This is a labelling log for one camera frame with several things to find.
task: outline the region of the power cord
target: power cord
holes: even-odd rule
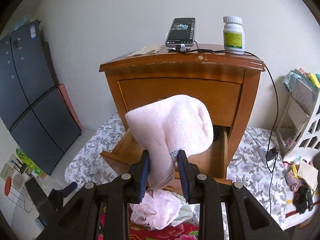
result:
[[[193,49],[193,50],[188,50],[188,51],[180,51],[179,48],[177,48],[177,51],[180,52],[180,53],[190,53],[190,52],[200,52],[200,53],[220,53],[220,52],[226,52],[225,50],[212,50],[212,49],[200,49],[199,46],[198,46],[198,43],[195,41],[196,43],[196,46],[197,46],[197,49]],[[256,55],[254,55],[253,53],[251,52],[248,52],[248,51],[245,51],[245,53],[249,54],[249,55],[252,55],[254,57],[257,57]],[[273,126],[272,126],[272,129],[271,129],[271,132],[270,132],[270,136],[269,136],[269,141],[268,141],[268,149],[267,149],[267,152],[269,152],[269,148],[270,148],[270,142],[271,142],[271,136],[272,136],[272,133],[274,131],[274,128],[276,126],[276,122],[278,120],[278,115],[279,115],[279,101],[278,101],[278,93],[277,93],[277,89],[276,89],[276,85],[273,81],[273,78],[272,78],[272,75],[270,73],[270,70],[268,69],[268,67],[266,66],[265,64],[265,67],[269,73],[269,76],[270,76],[270,79],[272,81],[272,85],[273,85],[273,88],[275,90],[275,94],[276,94],[276,101],[277,101],[277,115],[276,115],[276,119],[275,119],[275,122],[273,123]],[[270,171],[271,173],[271,181],[270,181],[270,187],[269,187],[269,201],[270,201],[270,215],[271,215],[271,196],[270,196],[270,190],[271,190],[271,184],[272,184],[272,179],[273,179],[273,172],[274,172],[274,169],[275,169],[275,166],[276,166],[276,161],[277,161],[277,158],[278,158],[278,155],[279,155],[279,151],[276,149],[276,158],[275,158],[275,162],[273,163],[273,167],[272,167],[272,171],[270,170],[269,166],[268,166],[268,163],[267,163],[267,168],[268,170]]]

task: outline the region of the refrigerator sticker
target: refrigerator sticker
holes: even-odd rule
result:
[[[33,39],[36,37],[36,27],[34,25],[30,26],[30,35]]]

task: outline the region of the green label stripe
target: green label stripe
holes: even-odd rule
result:
[[[240,47],[240,46],[233,46],[233,45],[225,45],[225,46],[229,47],[229,48],[242,49],[242,47]]]

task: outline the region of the cabinet top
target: cabinet top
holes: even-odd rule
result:
[[[199,44],[201,49],[212,49],[212,50],[223,50],[223,45],[213,45],[213,44]],[[154,65],[154,64],[175,64],[183,65],[181,63],[191,63],[196,65],[207,65],[212,64],[212,66],[222,66],[229,65],[245,69],[255,69],[259,71],[265,71],[265,65],[263,61],[255,56],[244,54],[235,55],[226,52],[221,53],[178,53],[176,51],[168,51],[166,46],[162,46],[161,50],[157,53],[151,53],[146,55],[126,57],[131,53],[114,58],[104,64],[100,65],[100,72],[105,72],[106,74],[115,74],[116,69],[121,69],[123,67],[135,67],[137,65]]]

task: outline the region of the red oval object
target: red oval object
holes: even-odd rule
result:
[[[8,196],[9,193],[10,193],[11,182],[12,182],[11,177],[8,177],[7,180],[5,181],[4,194],[5,194],[6,196]]]

